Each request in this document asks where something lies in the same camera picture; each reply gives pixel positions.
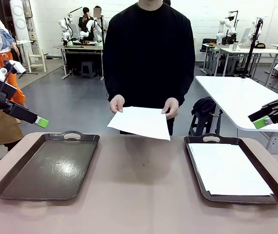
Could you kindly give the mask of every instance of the black stool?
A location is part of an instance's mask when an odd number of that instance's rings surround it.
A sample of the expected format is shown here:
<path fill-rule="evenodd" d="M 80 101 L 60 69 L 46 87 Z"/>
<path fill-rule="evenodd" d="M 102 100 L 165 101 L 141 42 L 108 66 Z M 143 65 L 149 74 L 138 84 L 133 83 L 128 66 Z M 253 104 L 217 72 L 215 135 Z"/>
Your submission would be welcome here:
<path fill-rule="evenodd" d="M 84 72 L 84 67 L 88 67 L 88 73 Z M 82 62 L 81 63 L 81 77 L 90 77 L 93 79 L 95 75 L 95 68 L 94 68 L 94 63 L 93 62 Z"/>
<path fill-rule="evenodd" d="M 210 133 L 211 124 L 212 124 L 213 115 L 208 113 L 206 115 L 200 115 L 200 113 L 196 112 L 191 127 L 189 128 L 188 135 L 189 136 L 202 136 L 204 132 L 204 128 L 206 128 L 206 134 Z M 219 114 L 218 123 L 217 123 L 217 129 L 216 134 L 220 134 L 220 125 L 221 125 L 221 113 Z"/>

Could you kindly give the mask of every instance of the black pants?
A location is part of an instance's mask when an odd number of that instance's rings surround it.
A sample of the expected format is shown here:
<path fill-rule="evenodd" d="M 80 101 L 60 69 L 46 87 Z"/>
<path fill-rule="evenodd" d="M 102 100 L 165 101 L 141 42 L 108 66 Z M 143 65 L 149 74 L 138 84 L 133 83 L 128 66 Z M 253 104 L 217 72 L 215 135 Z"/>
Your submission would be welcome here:
<path fill-rule="evenodd" d="M 174 118 L 167 120 L 167 125 L 168 125 L 168 130 L 169 130 L 169 135 L 170 136 L 173 135 L 173 123 L 174 123 Z M 126 133 L 126 132 L 123 132 L 123 131 L 120 131 L 120 134 L 132 135 L 131 133 Z"/>

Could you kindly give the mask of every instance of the empty tray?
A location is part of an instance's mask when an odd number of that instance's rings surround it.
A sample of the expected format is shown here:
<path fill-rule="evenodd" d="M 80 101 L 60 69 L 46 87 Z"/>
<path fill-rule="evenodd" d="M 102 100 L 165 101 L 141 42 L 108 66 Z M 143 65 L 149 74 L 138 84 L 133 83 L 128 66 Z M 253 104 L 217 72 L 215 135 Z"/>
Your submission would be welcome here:
<path fill-rule="evenodd" d="M 65 139 L 67 134 L 80 139 Z M 100 137 L 43 134 L 0 181 L 0 198 L 49 201 L 77 196 Z"/>

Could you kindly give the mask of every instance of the black sweater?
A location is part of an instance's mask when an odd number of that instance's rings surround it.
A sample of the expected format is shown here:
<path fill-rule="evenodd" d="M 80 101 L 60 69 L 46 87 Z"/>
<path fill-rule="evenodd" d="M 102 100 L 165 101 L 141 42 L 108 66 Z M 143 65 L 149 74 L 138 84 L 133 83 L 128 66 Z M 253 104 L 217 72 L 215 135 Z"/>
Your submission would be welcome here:
<path fill-rule="evenodd" d="M 195 51 L 190 21 L 167 4 L 146 11 L 135 4 L 114 16 L 103 54 L 109 101 L 163 108 L 168 98 L 184 102 L 194 79 Z"/>

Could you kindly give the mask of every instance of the white paper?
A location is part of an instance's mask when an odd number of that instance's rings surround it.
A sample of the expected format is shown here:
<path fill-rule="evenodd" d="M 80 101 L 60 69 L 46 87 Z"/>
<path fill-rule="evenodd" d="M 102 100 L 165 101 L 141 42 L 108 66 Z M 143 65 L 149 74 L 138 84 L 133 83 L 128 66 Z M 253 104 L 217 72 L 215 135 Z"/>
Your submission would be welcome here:
<path fill-rule="evenodd" d="M 125 107 L 117 112 L 108 127 L 144 137 L 169 140 L 166 115 L 162 109 Z"/>
<path fill-rule="evenodd" d="M 272 190 L 238 145 L 189 144 L 212 195 L 270 195 Z"/>

